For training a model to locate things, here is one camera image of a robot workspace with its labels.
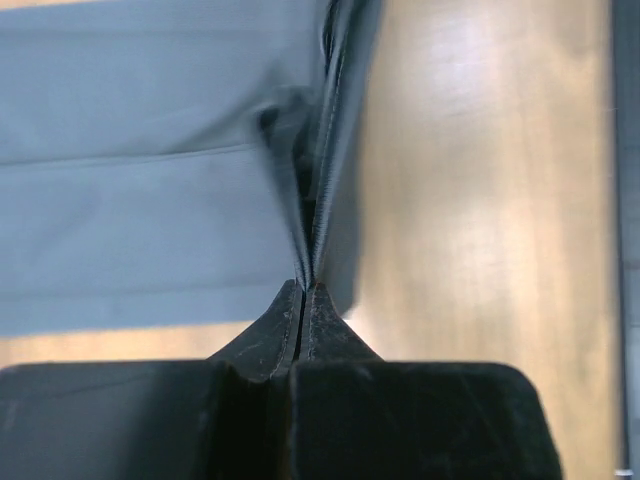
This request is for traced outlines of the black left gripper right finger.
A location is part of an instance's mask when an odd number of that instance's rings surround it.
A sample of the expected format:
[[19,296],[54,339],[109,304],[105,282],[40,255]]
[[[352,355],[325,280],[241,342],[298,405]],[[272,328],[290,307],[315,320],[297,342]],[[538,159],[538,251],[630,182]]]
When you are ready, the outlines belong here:
[[559,479],[538,393],[512,366],[380,359],[324,286],[289,374],[293,479]]

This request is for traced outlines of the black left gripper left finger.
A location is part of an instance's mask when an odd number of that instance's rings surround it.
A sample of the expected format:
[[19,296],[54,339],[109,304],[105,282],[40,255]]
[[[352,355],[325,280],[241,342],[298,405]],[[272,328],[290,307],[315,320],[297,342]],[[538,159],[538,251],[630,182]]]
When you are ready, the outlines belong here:
[[287,281],[213,356],[22,364],[1,372],[5,479],[269,479],[272,388],[305,295]]

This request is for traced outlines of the grey t shirt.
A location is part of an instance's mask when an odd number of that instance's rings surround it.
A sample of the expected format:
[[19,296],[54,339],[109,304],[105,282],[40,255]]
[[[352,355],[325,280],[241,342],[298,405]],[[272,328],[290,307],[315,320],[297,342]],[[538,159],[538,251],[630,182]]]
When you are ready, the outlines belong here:
[[90,1],[1,14],[1,332],[354,301],[378,1]]

